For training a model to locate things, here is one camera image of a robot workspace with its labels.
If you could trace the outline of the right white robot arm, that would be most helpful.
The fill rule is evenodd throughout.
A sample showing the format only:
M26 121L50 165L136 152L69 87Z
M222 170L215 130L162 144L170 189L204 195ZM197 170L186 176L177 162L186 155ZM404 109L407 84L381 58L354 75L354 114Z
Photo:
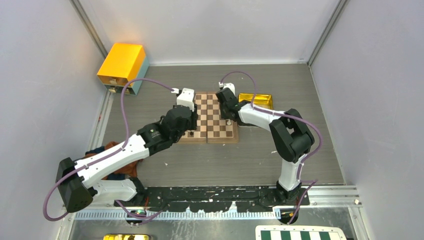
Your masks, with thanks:
M291 205L300 192L302 160L307 157L315 139L296 109L287 112L259 107L248 100L239 101L229 87L215 94L225 120L239 126L258 127L271 133L277 153L282 158L276 194L283 205Z

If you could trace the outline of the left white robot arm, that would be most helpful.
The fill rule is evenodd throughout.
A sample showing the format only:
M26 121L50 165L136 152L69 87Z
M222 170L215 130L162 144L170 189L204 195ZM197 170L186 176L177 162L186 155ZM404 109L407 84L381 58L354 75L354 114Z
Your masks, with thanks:
M195 91L172 90L176 104L159 121L139 129L109 149L79 160L65 158L59 162L56 188L68 213L76 213L94 202L128 201L141 206L146 193L139 181L104 180L107 175L156 153L169 149L187 131L197 127L198 108Z

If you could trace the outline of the wooden chess board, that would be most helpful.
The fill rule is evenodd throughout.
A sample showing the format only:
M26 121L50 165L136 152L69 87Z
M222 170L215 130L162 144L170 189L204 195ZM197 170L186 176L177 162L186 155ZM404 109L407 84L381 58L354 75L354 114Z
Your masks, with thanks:
M197 92L197 128L188 130L179 140L182 144L233 144L239 142L239 128L236 122L227 125L222 119L217 96L213 92Z

